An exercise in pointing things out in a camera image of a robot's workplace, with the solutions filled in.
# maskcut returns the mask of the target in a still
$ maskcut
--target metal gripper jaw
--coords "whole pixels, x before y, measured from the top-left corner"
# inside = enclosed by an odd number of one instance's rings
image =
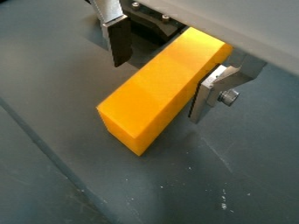
[[[112,54],[115,67],[121,66],[132,56],[131,20],[124,15],[117,0],[89,0],[101,23],[103,36]]]
[[[205,80],[199,83],[189,112],[193,123],[199,122],[216,102],[232,105],[239,97],[239,92],[233,88],[252,81],[265,64],[261,59],[233,49],[228,57],[228,67],[216,66]]]

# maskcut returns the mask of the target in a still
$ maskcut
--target screw head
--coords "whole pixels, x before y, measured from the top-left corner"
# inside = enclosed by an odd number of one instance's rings
[[[135,11],[137,11],[140,9],[140,3],[133,2],[132,3],[132,8],[133,8]]]
[[[163,22],[167,24],[169,22],[171,18],[168,15],[163,15]]]

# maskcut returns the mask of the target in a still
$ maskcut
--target white speck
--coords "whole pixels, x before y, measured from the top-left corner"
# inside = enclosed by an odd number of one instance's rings
[[[220,206],[221,206],[223,210],[227,210],[227,208],[228,208],[227,204],[221,203]]]

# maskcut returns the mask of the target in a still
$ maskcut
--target yellow block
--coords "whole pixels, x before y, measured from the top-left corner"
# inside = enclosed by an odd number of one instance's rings
[[[111,134],[140,156],[231,46],[189,28],[97,105]]]

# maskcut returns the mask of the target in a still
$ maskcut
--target bolt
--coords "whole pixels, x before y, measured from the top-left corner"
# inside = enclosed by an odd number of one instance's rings
[[[239,92],[235,89],[223,91],[219,95],[219,102],[223,102],[227,106],[231,106],[232,103],[239,98]]]
[[[167,24],[169,22],[171,18],[167,15],[163,15],[163,22]]]
[[[132,8],[133,8],[135,11],[137,11],[140,9],[140,3],[133,2],[132,3]]]

